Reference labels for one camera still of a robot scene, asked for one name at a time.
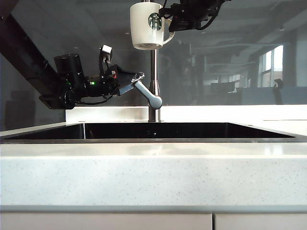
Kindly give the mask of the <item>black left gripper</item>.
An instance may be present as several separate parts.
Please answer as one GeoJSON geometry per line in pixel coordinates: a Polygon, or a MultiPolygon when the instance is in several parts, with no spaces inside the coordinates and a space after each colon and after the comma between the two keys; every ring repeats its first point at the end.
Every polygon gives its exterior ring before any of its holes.
{"type": "Polygon", "coordinates": [[[135,88],[136,81],[144,77],[143,72],[127,71],[118,65],[106,64],[103,74],[103,95],[124,95],[135,88]]]}

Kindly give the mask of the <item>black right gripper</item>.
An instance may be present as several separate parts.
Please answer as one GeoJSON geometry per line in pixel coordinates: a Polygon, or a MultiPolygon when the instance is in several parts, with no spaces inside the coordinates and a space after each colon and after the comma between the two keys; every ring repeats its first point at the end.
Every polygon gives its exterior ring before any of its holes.
{"type": "MultiPolygon", "coordinates": [[[[180,20],[172,19],[169,31],[183,31],[185,29],[205,29],[216,18],[215,0],[181,0],[180,20]]],[[[161,17],[178,17],[178,6],[159,9],[161,17]]]]}

